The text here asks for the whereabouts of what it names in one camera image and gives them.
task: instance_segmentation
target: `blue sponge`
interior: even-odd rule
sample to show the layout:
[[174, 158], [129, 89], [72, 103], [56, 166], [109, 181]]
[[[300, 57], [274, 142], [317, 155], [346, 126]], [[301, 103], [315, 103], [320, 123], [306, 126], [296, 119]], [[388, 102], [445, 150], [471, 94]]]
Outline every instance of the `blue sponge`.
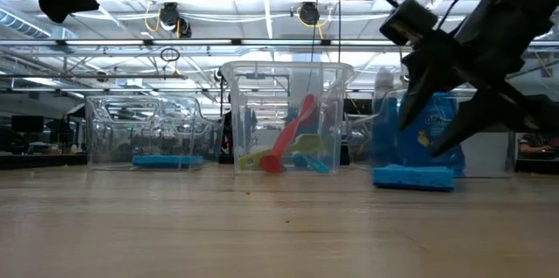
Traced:
[[188, 168], [204, 162], [203, 156], [134, 156], [132, 165], [153, 169]]
[[446, 167], [403, 167], [391, 164], [372, 170], [373, 184], [382, 188], [418, 191], [454, 190], [454, 171]]

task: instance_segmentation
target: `wooden table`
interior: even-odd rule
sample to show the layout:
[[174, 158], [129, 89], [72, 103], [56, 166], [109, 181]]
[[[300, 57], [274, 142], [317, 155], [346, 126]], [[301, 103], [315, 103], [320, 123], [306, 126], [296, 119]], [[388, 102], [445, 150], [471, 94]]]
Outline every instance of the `wooden table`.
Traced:
[[378, 190], [369, 173], [0, 174], [0, 277], [557, 277], [559, 179]]

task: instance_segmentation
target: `red spoon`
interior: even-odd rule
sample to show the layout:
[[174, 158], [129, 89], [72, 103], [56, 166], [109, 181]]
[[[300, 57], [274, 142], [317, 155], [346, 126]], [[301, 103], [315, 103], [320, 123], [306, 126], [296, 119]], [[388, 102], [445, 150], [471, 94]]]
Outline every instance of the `red spoon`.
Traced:
[[307, 94], [301, 103], [299, 115], [292, 120], [279, 133], [276, 143], [272, 147], [272, 153], [260, 159], [260, 167], [268, 173], [281, 173], [281, 157], [286, 152], [287, 146], [293, 140], [299, 124], [314, 115], [316, 100], [314, 95]]

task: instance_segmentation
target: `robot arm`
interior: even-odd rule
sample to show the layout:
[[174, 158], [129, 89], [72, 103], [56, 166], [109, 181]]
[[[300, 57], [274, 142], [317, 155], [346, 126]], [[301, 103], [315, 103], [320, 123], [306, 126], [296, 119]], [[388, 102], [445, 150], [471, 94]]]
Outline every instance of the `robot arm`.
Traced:
[[414, 0], [402, 2], [381, 32], [397, 45], [411, 44], [402, 62], [410, 71], [399, 127], [406, 128], [435, 92], [466, 82], [478, 89], [431, 146], [434, 156], [497, 123], [514, 131], [557, 132], [559, 106], [544, 95], [525, 96], [505, 78], [524, 65], [521, 55], [548, 32], [559, 0], [481, 0], [451, 33], [433, 30], [438, 18]]

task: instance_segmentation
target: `black monitor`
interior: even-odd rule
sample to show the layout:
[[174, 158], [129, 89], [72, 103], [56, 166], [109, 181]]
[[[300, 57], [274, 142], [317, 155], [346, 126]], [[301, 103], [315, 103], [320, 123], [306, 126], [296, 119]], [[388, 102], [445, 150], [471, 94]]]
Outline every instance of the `black monitor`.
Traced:
[[38, 115], [12, 115], [11, 130], [18, 133], [42, 133], [45, 118]]

